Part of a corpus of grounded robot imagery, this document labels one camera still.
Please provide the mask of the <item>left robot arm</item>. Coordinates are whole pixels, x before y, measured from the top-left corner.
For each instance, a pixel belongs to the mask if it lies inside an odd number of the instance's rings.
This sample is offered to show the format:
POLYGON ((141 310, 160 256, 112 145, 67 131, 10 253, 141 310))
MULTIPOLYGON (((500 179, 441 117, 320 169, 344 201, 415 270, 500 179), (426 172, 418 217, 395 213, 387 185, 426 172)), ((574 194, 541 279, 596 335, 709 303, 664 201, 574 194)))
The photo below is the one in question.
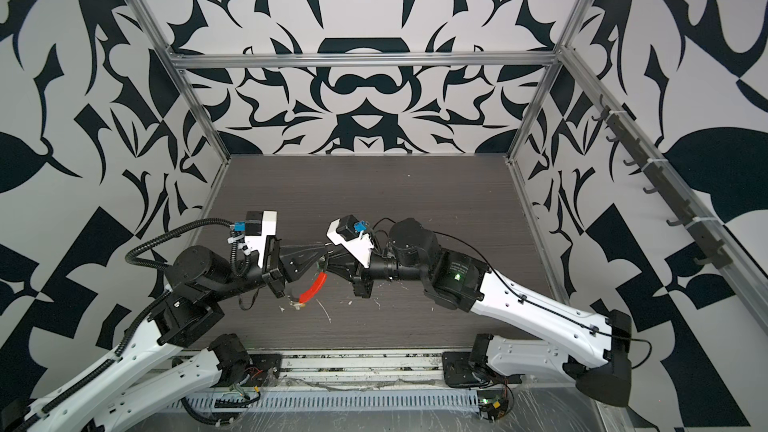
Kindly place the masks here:
POLYGON ((327 251, 323 244, 282 249, 273 238, 266 245, 263 267, 232 265, 203 246, 184 250, 164 272, 166 290, 115 348, 54 392, 9 404, 2 430, 123 431, 193 392, 240 383, 251 358, 235 334, 219 336, 158 376, 145 375, 216 325, 224 316, 221 302, 264 287, 280 295, 327 251))

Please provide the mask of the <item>small circuit board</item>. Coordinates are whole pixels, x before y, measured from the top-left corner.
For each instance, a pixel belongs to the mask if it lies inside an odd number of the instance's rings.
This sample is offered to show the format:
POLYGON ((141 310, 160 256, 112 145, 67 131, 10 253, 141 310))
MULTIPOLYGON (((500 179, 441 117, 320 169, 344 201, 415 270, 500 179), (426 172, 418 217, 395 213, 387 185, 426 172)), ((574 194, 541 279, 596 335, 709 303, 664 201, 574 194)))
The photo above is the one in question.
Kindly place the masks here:
POLYGON ((512 411, 514 394, 509 388, 504 388, 499 395, 482 396, 479 399, 478 414, 482 420, 496 422, 512 411))

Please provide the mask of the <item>black wall hook rail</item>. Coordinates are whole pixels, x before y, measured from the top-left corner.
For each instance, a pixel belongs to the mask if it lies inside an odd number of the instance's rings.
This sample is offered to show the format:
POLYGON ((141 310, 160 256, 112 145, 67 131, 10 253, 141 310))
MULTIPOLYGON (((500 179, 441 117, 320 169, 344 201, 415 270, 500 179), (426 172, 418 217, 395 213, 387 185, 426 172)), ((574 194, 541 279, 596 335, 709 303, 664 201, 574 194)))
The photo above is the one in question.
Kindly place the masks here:
POLYGON ((666 221, 670 227, 682 227, 701 249, 698 265, 711 265, 722 270, 733 263, 726 250, 723 235, 717 231, 718 219, 704 210, 694 198, 693 191, 676 172, 668 159, 649 141, 629 112, 616 110, 599 100, 601 111, 595 118, 611 131, 608 141, 623 146, 630 158, 624 164, 642 173, 650 186, 646 194, 657 194, 673 214, 666 221))

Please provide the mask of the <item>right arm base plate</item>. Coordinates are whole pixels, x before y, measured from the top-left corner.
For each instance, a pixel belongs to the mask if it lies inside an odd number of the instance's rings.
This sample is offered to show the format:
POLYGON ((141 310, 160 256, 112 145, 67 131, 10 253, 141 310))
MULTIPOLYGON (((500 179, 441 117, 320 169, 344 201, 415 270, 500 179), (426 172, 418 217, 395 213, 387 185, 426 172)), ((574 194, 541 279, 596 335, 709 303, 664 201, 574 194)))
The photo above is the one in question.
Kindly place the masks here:
POLYGON ((486 388, 494 385, 522 383, 520 374, 502 376, 486 366, 472 365, 470 352, 443 352, 441 354, 443 381, 450 388, 486 388))

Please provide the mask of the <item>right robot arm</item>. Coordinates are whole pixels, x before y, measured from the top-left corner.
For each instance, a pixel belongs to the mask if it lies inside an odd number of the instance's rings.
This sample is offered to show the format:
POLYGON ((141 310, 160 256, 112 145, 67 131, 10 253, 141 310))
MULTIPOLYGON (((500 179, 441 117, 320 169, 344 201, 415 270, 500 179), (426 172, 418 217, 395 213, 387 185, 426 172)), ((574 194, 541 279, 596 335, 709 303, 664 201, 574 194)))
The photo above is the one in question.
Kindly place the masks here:
POLYGON ((467 255, 443 247, 442 236, 408 218, 394 223, 386 244, 379 246, 373 228, 348 215, 328 227, 327 237, 337 249, 325 269, 349 281, 362 298, 370 297, 377 280, 416 281, 440 307, 495 319, 547 344, 541 361, 517 361, 501 338, 482 336, 473 348, 474 367, 505 377, 551 370, 598 402, 628 405, 633 370, 628 314, 588 312, 557 302, 502 275, 480 252, 467 255))

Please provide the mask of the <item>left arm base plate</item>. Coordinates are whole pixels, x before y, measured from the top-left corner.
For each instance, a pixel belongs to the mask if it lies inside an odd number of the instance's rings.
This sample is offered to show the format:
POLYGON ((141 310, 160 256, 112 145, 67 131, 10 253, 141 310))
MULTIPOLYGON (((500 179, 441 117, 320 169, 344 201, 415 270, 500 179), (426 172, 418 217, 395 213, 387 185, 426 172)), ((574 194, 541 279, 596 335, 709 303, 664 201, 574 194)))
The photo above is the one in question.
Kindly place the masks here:
POLYGON ((250 362, 245 369, 244 388, 270 386, 280 379, 283 356, 280 353, 250 354, 250 362))

